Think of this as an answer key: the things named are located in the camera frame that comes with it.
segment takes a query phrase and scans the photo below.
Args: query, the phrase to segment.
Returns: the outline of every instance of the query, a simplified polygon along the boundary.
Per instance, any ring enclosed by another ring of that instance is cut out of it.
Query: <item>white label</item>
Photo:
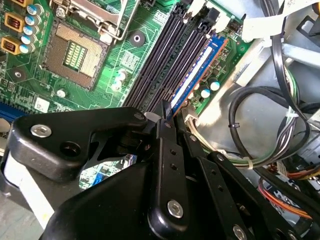
[[[50,102],[40,97],[37,97],[34,104],[34,109],[46,114],[48,112],[49,105],[50,105]]]
[[[18,163],[11,152],[8,154],[4,175],[8,181],[19,187],[41,227],[45,229],[55,211],[27,168]]]
[[[318,2],[319,0],[285,0],[281,15],[246,18],[243,21],[242,39],[250,41],[278,35],[282,32],[286,16]]]

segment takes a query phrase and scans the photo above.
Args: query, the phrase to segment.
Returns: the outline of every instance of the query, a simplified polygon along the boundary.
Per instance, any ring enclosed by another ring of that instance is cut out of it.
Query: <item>white connector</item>
[[[186,107],[183,107],[182,108],[182,116],[183,116],[183,119],[184,119],[184,122],[188,122],[189,119],[191,120],[198,120],[198,115],[196,113],[196,109],[194,106],[192,105],[188,105]]]

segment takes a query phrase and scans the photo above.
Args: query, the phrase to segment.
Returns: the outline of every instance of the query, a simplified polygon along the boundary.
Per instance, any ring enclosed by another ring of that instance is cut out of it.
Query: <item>ram module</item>
[[[210,65],[219,55],[220,51],[226,46],[228,39],[219,35],[214,35],[204,46],[196,61],[182,80],[172,97],[171,107],[175,115],[187,100],[189,94],[194,90],[196,85],[201,81]]]

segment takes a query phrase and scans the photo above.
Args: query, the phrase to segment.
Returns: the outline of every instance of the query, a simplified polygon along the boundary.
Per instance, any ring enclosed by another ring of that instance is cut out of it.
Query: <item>hex bolt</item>
[[[169,213],[177,219],[182,218],[184,215],[182,206],[176,200],[170,200],[167,204],[167,208]]]
[[[289,234],[289,237],[290,237],[292,240],[297,240],[296,236],[294,235],[294,233],[293,233],[292,231],[289,231],[288,234]]]
[[[247,240],[247,236],[245,234],[245,231],[241,227],[239,227],[238,225],[234,225],[232,230],[234,232],[234,235],[239,240]]]
[[[50,127],[42,124],[37,124],[31,127],[31,134],[38,138],[47,138],[52,134]]]
[[[221,155],[217,154],[216,157],[217,157],[221,162],[224,161],[224,158],[223,158]]]
[[[192,141],[194,141],[194,142],[197,141],[197,138],[196,138],[195,136],[193,136],[193,135],[190,135],[190,139],[191,139]]]
[[[134,114],[134,117],[135,117],[136,119],[139,119],[139,120],[144,119],[144,117],[143,117],[143,116],[141,116],[141,114],[140,114],[140,113],[138,113],[138,112],[136,112],[136,113]]]

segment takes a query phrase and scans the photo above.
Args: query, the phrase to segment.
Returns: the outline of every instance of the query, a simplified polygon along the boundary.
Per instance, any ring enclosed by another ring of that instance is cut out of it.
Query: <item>screw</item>
[[[15,75],[17,78],[21,78],[21,73],[18,72],[18,71],[16,71],[16,72],[14,73],[14,75]]]
[[[224,158],[223,158],[221,155],[217,154],[216,157],[217,157],[221,162],[224,161]]]
[[[234,225],[232,230],[239,240],[247,240],[247,236],[241,227]]]
[[[144,119],[144,117],[143,117],[143,116],[141,116],[141,114],[140,114],[140,113],[138,113],[138,112],[136,112],[136,113],[134,114],[134,117],[135,117],[136,119],[139,119],[139,120]]]
[[[64,10],[62,7],[58,6],[55,10],[55,15],[60,19],[66,18],[66,10]]]
[[[147,151],[147,150],[149,150],[150,148],[151,148],[151,145],[148,144],[148,145],[145,145],[144,150]]]
[[[190,135],[190,138],[191,138],[191,140],[194,141],[194,142],[197,141],[197,138],[196,138],[195,136],[193,136],[193,135]]]
[[[292,231],[289,231],[288,234],[289,234],[289,237],[290,237],[292,240],[297,240],[296,236],[294,235],[294,233],[293,233]]]
[[[166,125],[167,128],[171,128],[171,125],[168,122],[165,122],[164,125]]]
[[[182,216],[184,215],[182,206],[176,200],[168,201],[167,208],[169,213],[177,219],[182,218]]]
[[[39,138],[47,138],[52,134],[50,127],[42,124],[37,124],[32,126],[30,131],[32,135]]]

